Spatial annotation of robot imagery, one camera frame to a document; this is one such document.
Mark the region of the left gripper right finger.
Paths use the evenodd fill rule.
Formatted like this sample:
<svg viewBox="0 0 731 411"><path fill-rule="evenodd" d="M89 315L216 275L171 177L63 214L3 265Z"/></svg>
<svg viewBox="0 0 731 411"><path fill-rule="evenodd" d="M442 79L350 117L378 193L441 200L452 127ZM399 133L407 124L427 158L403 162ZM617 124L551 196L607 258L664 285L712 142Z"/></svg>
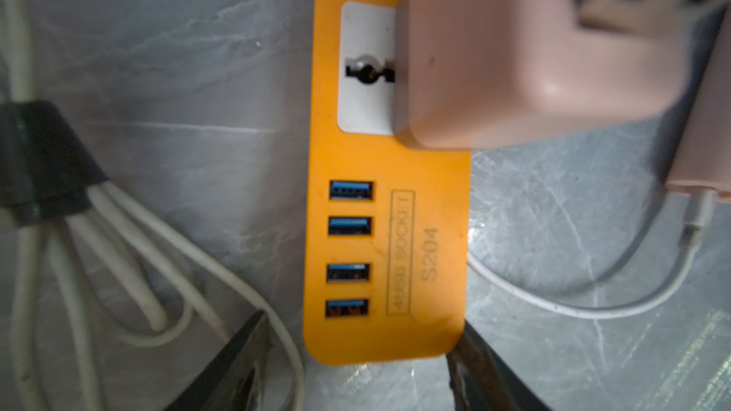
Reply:
<svg viewBox="0 0 731 411"><path fill-rule="evenodd" d="M457 411L550 411L468 322L447 367Z"/></svg>

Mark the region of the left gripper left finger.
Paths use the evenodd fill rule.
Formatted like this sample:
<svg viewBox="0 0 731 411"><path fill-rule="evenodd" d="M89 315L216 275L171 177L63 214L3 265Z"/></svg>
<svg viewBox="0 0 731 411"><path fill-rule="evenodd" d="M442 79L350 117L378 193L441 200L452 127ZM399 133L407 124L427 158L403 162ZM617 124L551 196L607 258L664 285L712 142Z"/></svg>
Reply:
<svg viewBox="0 0 731 411"><path fill-rule="evenodd" d="M260 409L268 350L270 320L258 311L166 411Z"/></svg>

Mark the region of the orange power strip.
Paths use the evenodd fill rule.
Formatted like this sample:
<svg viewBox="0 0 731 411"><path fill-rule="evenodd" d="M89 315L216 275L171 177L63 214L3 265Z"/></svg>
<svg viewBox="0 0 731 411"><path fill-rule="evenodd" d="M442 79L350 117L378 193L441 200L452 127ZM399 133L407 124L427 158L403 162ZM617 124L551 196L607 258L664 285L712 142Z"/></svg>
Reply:
<svg viewBox="0 0 731 411"><path fill-rule="evenodd" d="M391 128L398 0L314 0L303 337L325 365L437 357L466 313L470 158Z"/></svg>

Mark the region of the pink charger adapter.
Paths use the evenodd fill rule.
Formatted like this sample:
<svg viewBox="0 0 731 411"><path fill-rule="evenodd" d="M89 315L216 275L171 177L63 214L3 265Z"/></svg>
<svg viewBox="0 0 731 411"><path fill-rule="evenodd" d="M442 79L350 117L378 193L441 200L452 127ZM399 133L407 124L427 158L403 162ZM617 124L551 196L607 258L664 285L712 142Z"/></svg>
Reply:
<svg viewBox="0 0 731 411"><path fill-rule="evenodd" d="M400 0L393 131L489 150L660 115L729 0Z"/></svg>

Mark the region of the pink electric toothbrush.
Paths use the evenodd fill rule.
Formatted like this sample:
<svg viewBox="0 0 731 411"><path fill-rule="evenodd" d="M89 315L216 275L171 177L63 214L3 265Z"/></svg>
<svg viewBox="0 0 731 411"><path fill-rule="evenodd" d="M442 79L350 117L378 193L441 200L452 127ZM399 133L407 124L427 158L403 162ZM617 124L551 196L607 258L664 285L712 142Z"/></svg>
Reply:
<svg viewBox="0 0 731 411"><path fill-rule="evenodd" d="M710 51L666 188L685 195L705 188L730 202L730 13Z"/></svg>

